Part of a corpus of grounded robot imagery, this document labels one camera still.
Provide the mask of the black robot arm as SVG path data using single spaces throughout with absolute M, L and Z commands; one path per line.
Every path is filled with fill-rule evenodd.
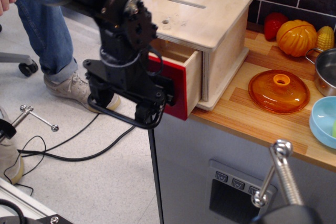
M 162 69 L 149 70 L 157 26 L 143 0 L 39 0 L 64 5 L 94 19 L 100 30 L 99 60 L 85 60 L 95 110 L 143 129 L 161 121 L 174 95 L 173 81 Z

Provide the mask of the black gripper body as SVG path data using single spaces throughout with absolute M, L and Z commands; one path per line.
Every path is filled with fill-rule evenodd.
M 130 62 L 115 65 L 103 59 L 87 59 L 83 62 L 87 70 L 87 79 L 99 78 L 107 82 L 111 89 L 137 104 L 148 102 L 154 106 L 174 105 L 174 81 L 162 75 L 163 60 L 159 66 L 149 67 L 147 51 L 137 54 Z

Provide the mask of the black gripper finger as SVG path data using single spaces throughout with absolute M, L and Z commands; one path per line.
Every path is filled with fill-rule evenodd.
M 155 126 L 157 109 L 147 103 L 136 105 L 135 121 L 137 126 Z
M 106 108 L 115 94 L 110 85 L 99 78 L 90 78 L 89 87 L 89 105 Z

